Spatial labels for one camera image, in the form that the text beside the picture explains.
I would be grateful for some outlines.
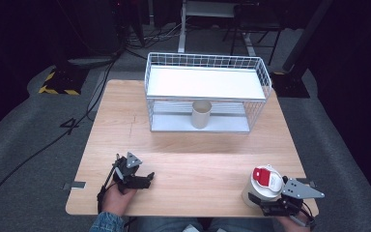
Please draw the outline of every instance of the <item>wire shelf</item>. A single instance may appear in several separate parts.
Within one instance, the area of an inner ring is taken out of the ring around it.
[[[251,132],[271,79],[259,57],[152,52],[145,93],[151,131]],[[190,123],[196,100],[213,105],[203,129]]]

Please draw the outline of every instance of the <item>paper cup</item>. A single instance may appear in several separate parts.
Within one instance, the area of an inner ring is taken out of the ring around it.
[[[271,173],[271,175],[269,177],[269,185],[262,186],[257,180],[254,179],[254,175],[256,175],[254,171],[255,169],[250,173],[248,183],[243,189],[243,202],[245,202],[245,204],[250,207],[258,207],[258,205],[249,200],[249,192],[257,196],[261,200],[270,201],[281,193],[283,187],[283,180],[281,175],[270,165],[258,166],[256,168],[265,168]]]
[[[192,104],[191,124],[197,129],[207,126],[210,119],[212,104],[209,101],[195,101]]]

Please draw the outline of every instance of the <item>jeans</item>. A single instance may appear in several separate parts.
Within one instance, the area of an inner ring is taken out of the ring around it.
[[[138,217],[130,225],[132,232],[183,232],[188,225],[198,231],[216,232],[219,228],[226,232],[273,232],[270,218],[215,217],[207,230],[196,217]]]

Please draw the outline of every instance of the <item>human hand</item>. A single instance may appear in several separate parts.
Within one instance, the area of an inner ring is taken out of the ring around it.
[[[301,225],[298,225],[296,222],[294,222],[290,217],[275,217],[279,223],[282,224],[284,227],[285,232],[310,232],[310,227],[304,227]],[[297,215],[297,218],[301,221],[307,221],[308,218],[303,212],[300,212]]]
[[[114,181],[110,184],[104,195],[101,210],[121,217],[131,198],[137,193],[137,189],[127,188],[122,194],[117,185]]]

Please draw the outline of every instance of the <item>blue patterned sleeve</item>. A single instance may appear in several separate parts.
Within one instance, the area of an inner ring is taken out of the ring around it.
[[[90,228],[90,232],[123,232],[124,224],[121,217],[101,212]]]

